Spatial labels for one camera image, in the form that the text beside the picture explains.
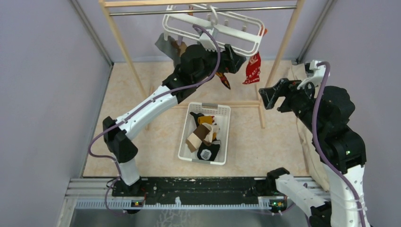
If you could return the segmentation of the mustard striped sock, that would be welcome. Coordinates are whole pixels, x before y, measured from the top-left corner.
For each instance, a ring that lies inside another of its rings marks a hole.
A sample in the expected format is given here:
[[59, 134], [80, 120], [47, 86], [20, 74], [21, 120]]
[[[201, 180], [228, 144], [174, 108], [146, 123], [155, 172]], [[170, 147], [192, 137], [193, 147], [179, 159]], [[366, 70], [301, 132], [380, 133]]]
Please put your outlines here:
[[206, 142], [213, 142], [217, 137], [217, 133], [219, 132], [219, 126], [215, 121], [215, 116], [201, 116], [197, 119], [197, 122], [199, 125], [203, 125], [209, 130], [204, 140]]

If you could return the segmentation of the beige brown sock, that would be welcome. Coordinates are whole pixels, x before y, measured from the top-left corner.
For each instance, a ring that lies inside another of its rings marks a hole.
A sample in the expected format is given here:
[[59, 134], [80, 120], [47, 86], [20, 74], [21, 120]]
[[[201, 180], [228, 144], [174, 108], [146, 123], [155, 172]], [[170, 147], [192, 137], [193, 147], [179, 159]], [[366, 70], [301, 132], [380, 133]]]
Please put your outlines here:
[[191, 153], [197, 151], [200, 146], [206, 145], [206, 146], [210, 146], [212, 144], [212, 142], [206, 142], [204, 139], [207, 135], [207, 133], [209, 132], [209, 130], [203, 126], [203, 125], [199, 125], [186, 139], [185, 143], [188, 146], [189, 150]]

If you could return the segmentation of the black blue sock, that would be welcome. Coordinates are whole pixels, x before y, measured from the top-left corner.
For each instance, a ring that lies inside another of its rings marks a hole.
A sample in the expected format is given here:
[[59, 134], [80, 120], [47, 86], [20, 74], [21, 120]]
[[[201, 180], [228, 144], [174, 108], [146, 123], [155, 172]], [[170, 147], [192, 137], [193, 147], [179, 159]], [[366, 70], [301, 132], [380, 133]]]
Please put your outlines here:
[[[195, 113], [195, 112], [190, 112], [190, 115], [194, 119], [196, 128], [199, 126], [197, 119], [201, 116], [206, 116], [202, 113]], [[221, 140], [218, 140], [216, 137], [216, 139], [212, 142], [212, 144], [210, 146], [206, 146], [206, 145], [202, 144], [200, 146], [200, 148], [195, 152], [196, 152], [196, 156], [199, 160], [215, 161], [218, 153], [220, 152], [220, 149], [221, 149]]]

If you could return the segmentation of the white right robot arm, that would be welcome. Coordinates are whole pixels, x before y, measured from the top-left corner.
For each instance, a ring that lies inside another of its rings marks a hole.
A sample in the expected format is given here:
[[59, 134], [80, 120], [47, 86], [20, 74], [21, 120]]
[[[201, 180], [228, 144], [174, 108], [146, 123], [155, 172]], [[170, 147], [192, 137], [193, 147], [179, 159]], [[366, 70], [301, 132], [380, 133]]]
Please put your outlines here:
[[268, 172], [267, 191], [289, 196], [312, 227], [369, 226], [363, 192], [366, 146], [348, 126], [355, 105], [347, 90], [335, 86], [316, 90], [311, 82], [301, 86], [299, 80], [280, 79], [259, 94], [267, 110], [283, 97], [278, 111], [294, 113], [312, 133], [312, 144], [329, 178], [330, 199], [310, 192], [283, 167]]

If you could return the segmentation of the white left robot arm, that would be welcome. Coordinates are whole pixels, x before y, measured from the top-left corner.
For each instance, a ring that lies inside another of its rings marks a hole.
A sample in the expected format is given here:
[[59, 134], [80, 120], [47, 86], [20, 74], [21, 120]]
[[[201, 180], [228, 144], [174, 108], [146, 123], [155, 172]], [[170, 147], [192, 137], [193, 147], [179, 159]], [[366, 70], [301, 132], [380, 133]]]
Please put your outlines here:
[[235, 74], [245, 61], [246, 57], [235, 53], [229, 44], [220, 51], [206, 50], [201, 44], [190, 45], [172, 74], [153, 94], [124, 115], [103, 120], [104, 141], [116, 158], [125, 192], [135, 196], [142, 189], [135, 162], [138, 148], [132, 142], [138, 133], [160, 114], [192, 95], [216, 73]]

